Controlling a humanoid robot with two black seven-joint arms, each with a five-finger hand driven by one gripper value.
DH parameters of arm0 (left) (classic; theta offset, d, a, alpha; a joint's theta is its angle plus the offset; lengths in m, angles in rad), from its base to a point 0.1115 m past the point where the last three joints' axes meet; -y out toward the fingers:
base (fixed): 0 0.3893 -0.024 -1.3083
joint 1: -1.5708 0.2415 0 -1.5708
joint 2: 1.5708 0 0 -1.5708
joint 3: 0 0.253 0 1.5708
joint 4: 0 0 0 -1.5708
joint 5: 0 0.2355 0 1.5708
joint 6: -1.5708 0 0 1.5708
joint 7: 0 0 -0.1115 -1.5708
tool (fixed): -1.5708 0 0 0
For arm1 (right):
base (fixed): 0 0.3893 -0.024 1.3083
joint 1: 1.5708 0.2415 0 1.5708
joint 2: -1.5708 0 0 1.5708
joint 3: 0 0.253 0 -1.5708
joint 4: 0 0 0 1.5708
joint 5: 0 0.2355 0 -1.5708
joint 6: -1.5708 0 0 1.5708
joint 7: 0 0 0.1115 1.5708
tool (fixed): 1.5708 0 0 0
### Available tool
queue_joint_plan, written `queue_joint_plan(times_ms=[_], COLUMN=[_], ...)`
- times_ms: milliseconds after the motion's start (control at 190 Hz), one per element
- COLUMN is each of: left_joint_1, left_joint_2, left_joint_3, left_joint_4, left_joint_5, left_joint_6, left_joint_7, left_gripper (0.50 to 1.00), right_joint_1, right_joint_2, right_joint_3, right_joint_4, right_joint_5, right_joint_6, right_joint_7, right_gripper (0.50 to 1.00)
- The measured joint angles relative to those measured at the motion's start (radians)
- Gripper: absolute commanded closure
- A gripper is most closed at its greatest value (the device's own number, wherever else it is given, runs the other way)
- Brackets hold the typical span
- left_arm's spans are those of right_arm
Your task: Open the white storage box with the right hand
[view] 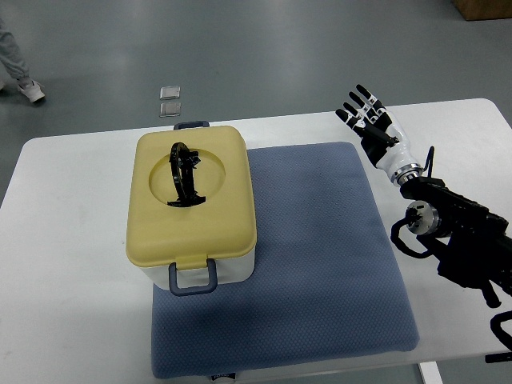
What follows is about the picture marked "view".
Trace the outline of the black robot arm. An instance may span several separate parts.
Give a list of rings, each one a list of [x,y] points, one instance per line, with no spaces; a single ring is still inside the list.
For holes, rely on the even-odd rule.
[[[390,239],[412,258],[435,256],[440,276],[480,290],[488,307],[498,308],[501,301],[494,287],[511,292],[509,223],[432,177],[433,160],[430,149],[425,169],[401,182],[401,195],[412,203],[404,218],[392,225]]]

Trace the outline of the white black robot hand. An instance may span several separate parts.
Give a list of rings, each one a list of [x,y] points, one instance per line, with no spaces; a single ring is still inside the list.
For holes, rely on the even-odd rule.
[[[354,105],[345,102],[336,115],[361,139],[372,166],[386,173],[390,182],[402,186],[420,177],[423,168],[410,152],[410,140],[396,117],[373,93],[357,84],[349,92]]]

